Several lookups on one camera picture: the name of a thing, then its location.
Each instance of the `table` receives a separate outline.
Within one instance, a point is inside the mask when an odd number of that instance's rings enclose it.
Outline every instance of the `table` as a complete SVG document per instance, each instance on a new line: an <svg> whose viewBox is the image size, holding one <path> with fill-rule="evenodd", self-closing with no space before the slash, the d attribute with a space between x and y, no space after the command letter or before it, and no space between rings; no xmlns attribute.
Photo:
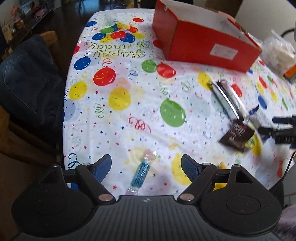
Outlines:
<svg viewBox="0 0 296 241"><path fill-rule="evenodd" d="M129 188L143 152L156 151L139 194L177 197L190 184L180 164L186 153L199 163L241 164L271 188L287 166L288 146L275 146L271 138L263 143L257 132L253 149L244 153L218 143L229 120L207 83L229 81L247 109L260 104L257 118L270 126L273 116L295 113L295 87L260 59L246 74L164 60L151 27L153 12L102 11L86 24L66 84L65 167L110 154L112 168L102 184L118 198Z"/></svg>

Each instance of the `open cardboard box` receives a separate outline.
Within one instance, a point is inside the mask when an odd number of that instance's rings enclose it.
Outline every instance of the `open cardboard box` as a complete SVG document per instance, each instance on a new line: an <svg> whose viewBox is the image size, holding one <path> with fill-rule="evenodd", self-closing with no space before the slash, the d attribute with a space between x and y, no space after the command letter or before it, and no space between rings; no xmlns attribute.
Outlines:
<svg viewBox="0 0 296 241"><path fill-rule="evenodd" d="M247 72L262 49L225 15L202 7L157 0L152 28L170 61Z"/></svg>

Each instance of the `wooden chair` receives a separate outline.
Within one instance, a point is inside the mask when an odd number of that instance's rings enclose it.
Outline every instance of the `wooden chair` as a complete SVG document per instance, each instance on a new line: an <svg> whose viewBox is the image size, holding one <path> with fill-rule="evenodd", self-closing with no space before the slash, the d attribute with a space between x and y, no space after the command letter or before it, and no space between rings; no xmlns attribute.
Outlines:
<svg viewBox="0 0 296 241"><path fill-rule="evenodd" d="M42 33L49 52L59 67L59 42L55 31ZM0 153L13 159L48 167L57 160L58 149L54 149L33 134L9 120L9 113L0 106Z"/></svg>

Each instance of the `white tablecloth with balloon print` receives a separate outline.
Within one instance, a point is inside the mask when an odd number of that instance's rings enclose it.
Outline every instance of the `white tablecloth with balloon print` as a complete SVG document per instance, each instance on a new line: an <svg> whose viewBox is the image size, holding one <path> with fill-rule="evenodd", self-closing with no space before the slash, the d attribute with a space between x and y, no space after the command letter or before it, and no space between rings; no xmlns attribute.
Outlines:
<svg viewBox="0 0 296 241"><path fill-rule="evenodd" d="M95 13L86 24L66 84L65 167L110 154L112 168L102 183L118 197L143 153L156 151L139 194L177 197L190 184L180 164L186 153L199 163L239 163L270 188L287 165L288 146L275 146L271 138L262 143L257 133L245 153L218 143L229 120L207 84L229 81L249 110L260 104L256 115L265 124L295 113L295 87L260 59L246 74L166 61L152 21L153 10L121 9Z"/></svg>

